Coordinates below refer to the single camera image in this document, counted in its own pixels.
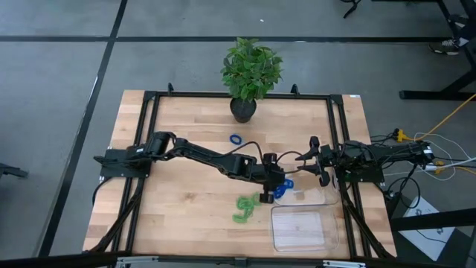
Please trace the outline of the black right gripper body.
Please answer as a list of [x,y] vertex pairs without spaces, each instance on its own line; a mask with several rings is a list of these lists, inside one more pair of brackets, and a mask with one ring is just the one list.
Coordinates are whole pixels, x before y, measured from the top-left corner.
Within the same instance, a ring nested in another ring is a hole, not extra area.
[[331,179],[329,173],[325,171],[325,168],[332,167],[332,150],[329,145],[324,145],[323,147],[320,145],[319,139],[317,136],[312,136],[310,138],[310,149],[312,147],[317,147],[319,149],[319,154],[317,157],[314,157],[315,164],[319,164],[321,166],[321,174],[319,183],[321,187],[326,187],[330,183]]

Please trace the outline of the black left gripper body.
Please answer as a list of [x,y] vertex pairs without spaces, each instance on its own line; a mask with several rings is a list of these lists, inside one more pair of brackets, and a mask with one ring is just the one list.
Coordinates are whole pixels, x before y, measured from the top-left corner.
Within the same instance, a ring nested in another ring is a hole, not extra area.
[[276,184],[280,186],[284,184],[279,181],[277,176],[278,171],[283,169],[277,164],[276,153],[265,153],[263,155],[262,164],[257,166],[256,183],[263,186],[263,192],[259,194],[259,201],[265,204],[272,204],[274,202],[273,188]]

